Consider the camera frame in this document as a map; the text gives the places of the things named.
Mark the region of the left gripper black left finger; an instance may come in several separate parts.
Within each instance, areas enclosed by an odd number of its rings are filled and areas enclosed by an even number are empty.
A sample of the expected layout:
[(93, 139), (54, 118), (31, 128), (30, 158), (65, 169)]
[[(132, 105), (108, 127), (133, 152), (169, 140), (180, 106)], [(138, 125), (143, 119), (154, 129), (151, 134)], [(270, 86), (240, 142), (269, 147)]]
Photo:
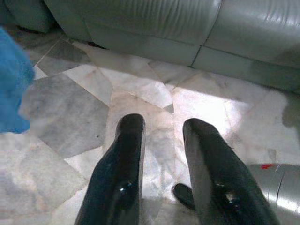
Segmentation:
[(145, 120), (132, 113), (119, 121), (114, 141), (99, 160), (76, 225), (137, 225), (143, 189)]

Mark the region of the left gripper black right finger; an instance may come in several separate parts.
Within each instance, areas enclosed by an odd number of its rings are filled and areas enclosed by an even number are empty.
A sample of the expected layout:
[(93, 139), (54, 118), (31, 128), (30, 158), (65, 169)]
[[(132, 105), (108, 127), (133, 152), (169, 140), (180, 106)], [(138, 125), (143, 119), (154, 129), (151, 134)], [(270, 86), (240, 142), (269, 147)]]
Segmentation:
[(188, 119), (185, 154), (202, 225), (278, 225), (254, 177), (211, 124)]

